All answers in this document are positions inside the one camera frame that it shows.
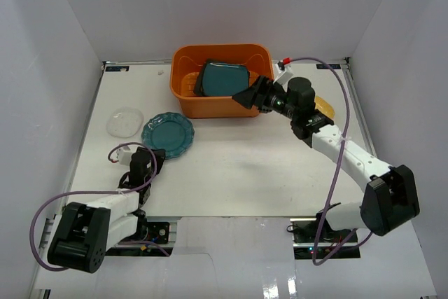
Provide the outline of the teal scalloped round plate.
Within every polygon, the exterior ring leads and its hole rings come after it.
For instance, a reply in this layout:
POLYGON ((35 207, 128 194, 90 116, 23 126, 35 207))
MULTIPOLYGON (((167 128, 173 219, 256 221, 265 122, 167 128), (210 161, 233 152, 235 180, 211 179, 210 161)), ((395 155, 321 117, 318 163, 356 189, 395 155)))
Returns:
POLYGON ((166 159, 183 155, 193 144, 195 130, 183 114, 166 112, 151 118, 141 132, 142 143, 153 150, 165 150, 166 159))

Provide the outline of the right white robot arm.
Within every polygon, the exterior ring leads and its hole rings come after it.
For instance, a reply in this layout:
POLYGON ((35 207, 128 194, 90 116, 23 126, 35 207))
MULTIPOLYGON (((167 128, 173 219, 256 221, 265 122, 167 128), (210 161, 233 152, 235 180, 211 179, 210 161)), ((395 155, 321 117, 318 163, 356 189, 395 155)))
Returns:
POLYGON ((419 215, 412 170, 394 167, 346 140, 333 120, 316 108, 315 92, 306 78, 292 78, 283 88, 261 76, 232 99, 246 109, 275 111, 289 118, 298 139, 335 162, 360 187, 360 202, 337 203, 318 213, 323 220, 316 224, 316 233, 324 242, 334 241, 342 230, 360 228, 384 236, 419 215))

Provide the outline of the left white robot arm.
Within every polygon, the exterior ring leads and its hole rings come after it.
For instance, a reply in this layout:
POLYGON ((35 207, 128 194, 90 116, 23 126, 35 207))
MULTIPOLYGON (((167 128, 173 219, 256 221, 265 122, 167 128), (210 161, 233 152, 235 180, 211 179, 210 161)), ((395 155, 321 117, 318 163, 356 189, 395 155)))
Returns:
POLYGON ((87 204, 70 202, 65 206, 48 248, 48 262, 63 269, 94 273, 106 252, 117 244, 157 243, 159 235, 152 232, 154 226, 141 208, 165 159, 164 149, 139 146, 132 153, 125 146, 118 162, 129 169, 120 178, 117 192, 87 204))

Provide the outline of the orange plastic bin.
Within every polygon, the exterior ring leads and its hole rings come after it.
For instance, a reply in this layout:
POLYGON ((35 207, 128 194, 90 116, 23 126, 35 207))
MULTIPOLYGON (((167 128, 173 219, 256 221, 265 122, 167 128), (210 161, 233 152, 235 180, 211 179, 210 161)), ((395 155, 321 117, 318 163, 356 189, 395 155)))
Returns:
POLYGON ((172 58, 170 89, 182 113, 188 118, 248 118, 259 115, 257 109, 245 109, 228 97, 200 97, 193 92, 195 82, 207 60, 242 64, 250 72, 249 83, 259 75, 274 78, 271 55, 254 43, 189 45, 179 48, 172 58))

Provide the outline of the small yellow square dish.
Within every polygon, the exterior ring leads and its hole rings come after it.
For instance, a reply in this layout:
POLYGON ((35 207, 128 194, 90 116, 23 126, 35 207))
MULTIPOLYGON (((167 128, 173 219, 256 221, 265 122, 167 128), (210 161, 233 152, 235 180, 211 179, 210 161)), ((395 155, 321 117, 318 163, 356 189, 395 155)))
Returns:
POLYGON ((319 96, 315 96, 314 103, 316 109, 318 109, 323 115, 332 120, 335 118, 335 110, 326 100, 319 96))

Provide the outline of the right blue corner label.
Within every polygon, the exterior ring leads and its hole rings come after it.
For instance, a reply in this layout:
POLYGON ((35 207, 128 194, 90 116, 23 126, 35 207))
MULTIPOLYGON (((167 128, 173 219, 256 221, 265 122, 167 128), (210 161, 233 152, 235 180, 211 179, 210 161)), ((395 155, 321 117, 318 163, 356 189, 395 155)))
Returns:
POLYGON ((341 69, 341 65, 340 64, 328 64, 327 66, 324 64, 316 64, 316 68, 317 69, 334 69, 334 70, 339 70, 341 69))

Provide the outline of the blue corner label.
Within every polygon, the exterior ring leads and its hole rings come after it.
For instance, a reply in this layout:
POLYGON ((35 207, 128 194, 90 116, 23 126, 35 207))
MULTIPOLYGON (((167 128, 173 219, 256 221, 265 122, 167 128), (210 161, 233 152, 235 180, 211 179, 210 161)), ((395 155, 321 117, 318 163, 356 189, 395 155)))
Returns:
POLYGON ((126 72, 129 71, 129 66, 107 66, 105 72, 126 72))
POLYGON ((334 70, 339 70, 341 69, 341 65, 340 64, 328 64, 327 66, 324 64, 316 64, 316 68, 317 69, 334 69, 334 70))

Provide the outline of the left blue corner label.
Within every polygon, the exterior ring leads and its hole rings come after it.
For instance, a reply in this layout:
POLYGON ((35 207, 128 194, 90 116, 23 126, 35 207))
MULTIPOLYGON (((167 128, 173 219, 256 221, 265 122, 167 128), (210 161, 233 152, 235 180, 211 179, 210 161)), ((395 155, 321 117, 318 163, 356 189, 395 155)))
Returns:
POLYGON ((105 72, 126 72, 129 71, 129 66, 107 66, 105 72))

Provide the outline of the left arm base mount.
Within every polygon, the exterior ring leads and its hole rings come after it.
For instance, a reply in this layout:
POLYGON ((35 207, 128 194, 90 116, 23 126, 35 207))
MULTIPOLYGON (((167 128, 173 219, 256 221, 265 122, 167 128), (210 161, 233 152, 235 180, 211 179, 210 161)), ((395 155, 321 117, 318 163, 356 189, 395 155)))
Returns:
POLYGON ((137 231, 124 238, 118 246, 109 249, 107 256, 170 257, 174 242, 170 240, 169 222, 146 222, 137 231))

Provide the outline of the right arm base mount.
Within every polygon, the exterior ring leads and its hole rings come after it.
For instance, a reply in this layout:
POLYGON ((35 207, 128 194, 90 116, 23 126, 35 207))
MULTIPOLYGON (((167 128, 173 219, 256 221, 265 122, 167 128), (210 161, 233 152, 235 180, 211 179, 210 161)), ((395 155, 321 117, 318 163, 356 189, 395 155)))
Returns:
MULTIPOLYGON (((334 251, 351 232, 350 230, 331 230, 326 224, 323 226, 317 249, 314 248, 314 240, 319 221, 312 218, 310 221, 299 219, 292 221, 286 231, 292 235, 295 260, 311 260, 316 255, 321 260, 334 251)), ((357 247, 358 236, 354 234, 338 250, 331 259, 357 259, 360 258, 360 249, 357 247)))

